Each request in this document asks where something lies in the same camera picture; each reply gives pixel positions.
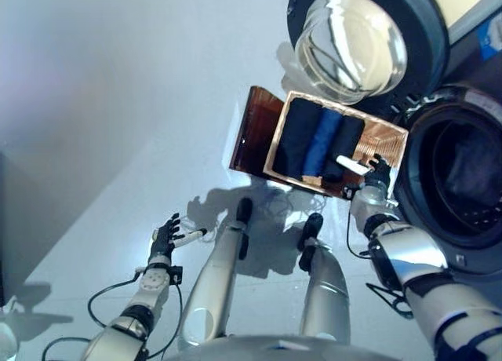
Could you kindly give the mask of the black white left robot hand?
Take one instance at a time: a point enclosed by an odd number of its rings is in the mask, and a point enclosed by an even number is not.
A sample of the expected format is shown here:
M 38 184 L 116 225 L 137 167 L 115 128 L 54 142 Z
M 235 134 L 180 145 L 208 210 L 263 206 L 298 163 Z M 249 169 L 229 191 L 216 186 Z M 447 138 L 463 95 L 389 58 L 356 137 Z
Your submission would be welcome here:
M 160 228 L 156 228 L 152 234 L 152 243 L 147 264 L 169 264 L 175 249 L 186 246 L 207 234 L 205 228 L 199 228 L 191 232 L 180 233 L 180 214 L 174 213 Z

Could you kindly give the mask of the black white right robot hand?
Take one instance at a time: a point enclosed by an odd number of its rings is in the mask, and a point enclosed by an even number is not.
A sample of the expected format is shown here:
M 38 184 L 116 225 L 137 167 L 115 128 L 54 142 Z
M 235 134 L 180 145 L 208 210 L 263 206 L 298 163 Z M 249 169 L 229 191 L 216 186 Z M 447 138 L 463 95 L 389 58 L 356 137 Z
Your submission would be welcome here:
M 387 161 L 380 155 L 375 153 L 369 160 L 369 165 L 362 165 L 354 159 L 350 159 L 344 155 L 336 157 L 336 163 L 361 177 L 364 177 L 366 185 L 383 185 L 385 188 L 390 187 L 391 183 L 391 167 Z

